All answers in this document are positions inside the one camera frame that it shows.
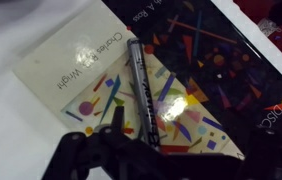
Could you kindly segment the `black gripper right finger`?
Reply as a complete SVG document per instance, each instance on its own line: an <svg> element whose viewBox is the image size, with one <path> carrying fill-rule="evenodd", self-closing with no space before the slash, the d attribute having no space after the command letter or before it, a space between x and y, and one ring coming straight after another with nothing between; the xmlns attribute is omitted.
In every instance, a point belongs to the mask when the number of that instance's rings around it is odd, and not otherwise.
<svg viewBox="0 0 282 180"><path fill-rule="evenodd" d="M282 180L282 137L272 129L251 132L240 180Z"/></svg>

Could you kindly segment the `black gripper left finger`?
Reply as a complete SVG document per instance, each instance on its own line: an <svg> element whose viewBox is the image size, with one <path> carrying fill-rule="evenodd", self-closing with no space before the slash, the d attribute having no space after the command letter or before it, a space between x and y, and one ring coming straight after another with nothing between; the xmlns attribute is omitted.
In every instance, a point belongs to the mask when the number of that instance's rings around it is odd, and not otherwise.
<svg viewBox="0 0 282 180"><path fill-rule="evenodd" d="M101 167L112 180L138 180L137 169L120 148L124 135L124 107L117 106L110 125L101 125L89 137L81 132L65 134L41 180L86 180L91 169Z"/></svg>

